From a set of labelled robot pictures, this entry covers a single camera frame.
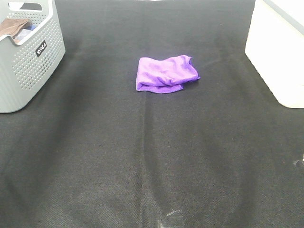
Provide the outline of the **purple microfiber towel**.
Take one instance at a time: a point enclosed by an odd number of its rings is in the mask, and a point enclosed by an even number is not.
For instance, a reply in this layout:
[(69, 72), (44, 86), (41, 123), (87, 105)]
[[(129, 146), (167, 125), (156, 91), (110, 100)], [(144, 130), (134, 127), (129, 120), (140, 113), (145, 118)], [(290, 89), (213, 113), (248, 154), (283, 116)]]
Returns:
[(180, 55), (165, 60), (149, 57), (139, 59), (136, 91), (168, 94), (183, 90), (184, 84), (200, 79), (191, 57)]

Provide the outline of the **black table cover cloth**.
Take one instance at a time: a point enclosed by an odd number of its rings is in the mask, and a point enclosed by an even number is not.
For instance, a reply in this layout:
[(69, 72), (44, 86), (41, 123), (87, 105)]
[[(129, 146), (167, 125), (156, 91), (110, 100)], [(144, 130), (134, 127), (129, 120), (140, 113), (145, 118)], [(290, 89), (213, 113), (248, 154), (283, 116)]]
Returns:
[[(252, 0), (58, 0), (66, 53), (0, 117), (3, 228), (301, 228), (304, 112), (244, 53)], [(200, 79), (136, 91), (139, 59)]]

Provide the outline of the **grey perforated laundry basket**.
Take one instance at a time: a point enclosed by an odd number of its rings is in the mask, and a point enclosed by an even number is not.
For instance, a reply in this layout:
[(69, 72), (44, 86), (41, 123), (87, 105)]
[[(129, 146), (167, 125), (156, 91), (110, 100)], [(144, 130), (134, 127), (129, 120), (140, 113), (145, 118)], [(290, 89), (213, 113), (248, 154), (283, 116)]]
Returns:
[(20, 42), (0, 37), (0, 111), (13, 113), (25, 107), (51, 77), (66, 49), (53, 0), (33, 0), (41, 9), (12, 9), (0, 2), (0, 20), (29, 19), (35, 25)]

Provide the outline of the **white storage bin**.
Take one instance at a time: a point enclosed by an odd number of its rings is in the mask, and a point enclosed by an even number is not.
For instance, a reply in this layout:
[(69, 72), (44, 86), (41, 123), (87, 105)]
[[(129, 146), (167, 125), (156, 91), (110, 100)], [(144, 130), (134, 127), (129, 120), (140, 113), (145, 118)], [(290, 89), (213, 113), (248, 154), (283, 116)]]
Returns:
[(304, 2), (257, 0), (245, 54), (276, 100), (304, 106)]

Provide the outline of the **blue cloth in basket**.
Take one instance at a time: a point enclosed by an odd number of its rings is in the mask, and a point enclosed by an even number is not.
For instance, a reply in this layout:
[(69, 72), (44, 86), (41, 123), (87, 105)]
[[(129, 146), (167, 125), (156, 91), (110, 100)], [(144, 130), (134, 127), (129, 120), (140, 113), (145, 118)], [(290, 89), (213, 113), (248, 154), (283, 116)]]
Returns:
[(19, 33), (15, 36), (16, 40), (22, 40), (27, 35), (29, 35), (34, 29), (36, 28), (35, 25), (29, 25), (19, 31)]

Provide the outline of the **brown cloth in basket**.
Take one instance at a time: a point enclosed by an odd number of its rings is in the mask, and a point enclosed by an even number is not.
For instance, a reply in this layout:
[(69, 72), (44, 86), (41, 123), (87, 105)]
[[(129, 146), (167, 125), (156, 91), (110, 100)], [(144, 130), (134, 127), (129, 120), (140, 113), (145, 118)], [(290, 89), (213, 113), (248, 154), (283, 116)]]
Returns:
[(19, 40), (15, 36), (29, 25), (28, 19), (4, 19), (0, 24), (0, 36), (9, 35), (13, 38), (14, 42), (17, 44)]

